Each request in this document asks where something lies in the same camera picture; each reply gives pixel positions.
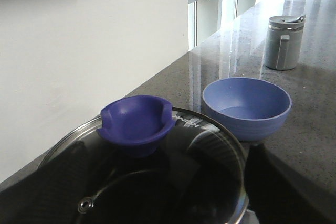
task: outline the gray countertop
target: gray countertop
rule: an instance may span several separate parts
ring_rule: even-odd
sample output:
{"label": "gray countertop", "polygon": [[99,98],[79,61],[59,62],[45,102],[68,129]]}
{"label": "gray countertop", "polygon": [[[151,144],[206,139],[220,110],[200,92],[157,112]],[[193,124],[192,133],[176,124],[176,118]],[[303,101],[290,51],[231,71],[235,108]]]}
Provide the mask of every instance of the gray countertop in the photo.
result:
{"label": "gray countertop", "polygon": [[[263,65],[268,18],[307,14],[296,68]],[[215,80],[253,77],[292,97],[283,127],[264,140],[288,165],[336,194],[336,0],[272,0],[250,8],[129,95],[153,94],[203,112],[202,91]]]}

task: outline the blue bowl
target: blue bowl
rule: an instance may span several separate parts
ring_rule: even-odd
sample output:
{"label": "blue bowl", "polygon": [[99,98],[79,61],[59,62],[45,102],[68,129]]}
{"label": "blue bowl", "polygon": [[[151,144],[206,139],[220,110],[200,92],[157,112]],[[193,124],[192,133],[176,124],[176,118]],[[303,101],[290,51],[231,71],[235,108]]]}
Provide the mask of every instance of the blue bowl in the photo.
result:
{"label": "blue bowl", "polygon": [[100,112],[98,134],[126,154],[149,156],[175,125],[172,104],[152,95],[136,95],[107,105]]}
{"label": "blue bowl", "polygon": [[268,81],[227,78],[203,91],[205,113],[240,141],[262,140],[285,122],[292,106],[289,94]]}

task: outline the speckled countertop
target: speckled countertop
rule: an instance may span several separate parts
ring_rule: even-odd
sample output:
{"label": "speckled countertop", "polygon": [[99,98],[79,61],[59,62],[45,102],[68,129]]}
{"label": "speckled countertop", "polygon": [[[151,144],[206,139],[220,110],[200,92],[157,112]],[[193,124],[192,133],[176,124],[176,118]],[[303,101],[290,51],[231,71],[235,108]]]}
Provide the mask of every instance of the speckled countertop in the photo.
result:
{"label": "speckled countertop", "polygon": [[[287,71],[263,65],[268,18],[307,14],[299,62]],[[266,147],[336,194],[336,0],[264,1],[129,95],[153,94],[203,112],[202,91],[215,80],[253,77],[283,87],[293,107]]]}

